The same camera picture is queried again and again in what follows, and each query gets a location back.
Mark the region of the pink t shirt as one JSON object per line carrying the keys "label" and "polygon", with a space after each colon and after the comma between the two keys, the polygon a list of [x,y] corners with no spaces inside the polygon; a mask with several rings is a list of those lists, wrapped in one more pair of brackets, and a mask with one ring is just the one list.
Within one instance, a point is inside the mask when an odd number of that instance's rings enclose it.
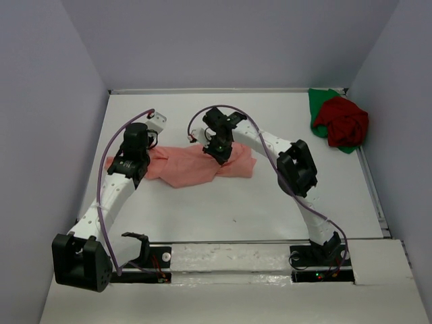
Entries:
{"label": "pink t shirt", "polygon": [[215,177],[251,178],[257,160],[252,150],[235,143],[228,162],[218,164],[203,152],[200,144],[188,147],[157,146],[150,150],[146,180],[162,180],[173,188],[185,188],[212,182]]}

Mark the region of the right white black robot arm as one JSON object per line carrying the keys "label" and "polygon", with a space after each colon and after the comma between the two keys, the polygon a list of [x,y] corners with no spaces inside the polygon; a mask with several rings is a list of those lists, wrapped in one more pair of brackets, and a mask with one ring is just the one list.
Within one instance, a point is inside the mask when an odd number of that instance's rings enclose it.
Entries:
{"label": "right white black robot arm", "polygon": [[214,105],[203,109],[202,121],[212,131],[193,130],[190,137],[203,145],[203,152],[223,165],[228,162],[233,144],[239,143],[268,158],[276,173],[279,187],[291,196],[308,230],[312,260],[325,265],[340,257],[342,266],[348,256],[348,247],[340,254],[338,248],[347,242],[344,231],[334,221],[315,210],[307,200],[308,191],[317,185],[317,167],[307,143],[292,142],[261,130],[245,112],[229,105]]}

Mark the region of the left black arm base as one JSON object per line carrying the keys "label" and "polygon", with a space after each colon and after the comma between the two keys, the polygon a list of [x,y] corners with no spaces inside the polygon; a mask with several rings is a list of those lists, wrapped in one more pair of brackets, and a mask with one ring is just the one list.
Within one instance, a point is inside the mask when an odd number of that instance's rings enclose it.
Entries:
{"label": "left black arm base", "polygon": [[149,256],[129,261],[122,267],[122,275],[112,273],[111,284],[170,284],[171,246],[150,245]]}

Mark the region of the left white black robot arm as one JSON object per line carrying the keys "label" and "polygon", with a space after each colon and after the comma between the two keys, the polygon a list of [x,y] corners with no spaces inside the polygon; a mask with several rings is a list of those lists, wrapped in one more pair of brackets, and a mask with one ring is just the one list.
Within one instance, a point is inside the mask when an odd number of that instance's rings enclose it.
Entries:
{"label": "left white black robot arm", "polygon": [[57,234],[52,242],[54,277],[60,285],[102,292],[113,273],[121,275],[126,265],[141,267],[151,255],[144,234],[123,233],[117,252],[109,242],[109,230],[147,172],[153,142],[144,123],[131,123],[120,132],[123,142],[110,166],[100,164],[94,202],[67,234]]}

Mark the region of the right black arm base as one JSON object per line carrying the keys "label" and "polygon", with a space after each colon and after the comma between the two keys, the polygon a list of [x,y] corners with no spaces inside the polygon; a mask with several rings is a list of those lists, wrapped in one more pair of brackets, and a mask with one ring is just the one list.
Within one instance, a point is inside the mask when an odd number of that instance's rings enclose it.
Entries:
{"label": "right black arm base", "polygon": [[293,245],[290,247],[288,262],[292,268],[291,280],[295,284],[350,282],[354,283],[354,272],[350,255],[341,264],[345,245],[337,248],[329,259],[320,261],[312,254],[310,245]]}

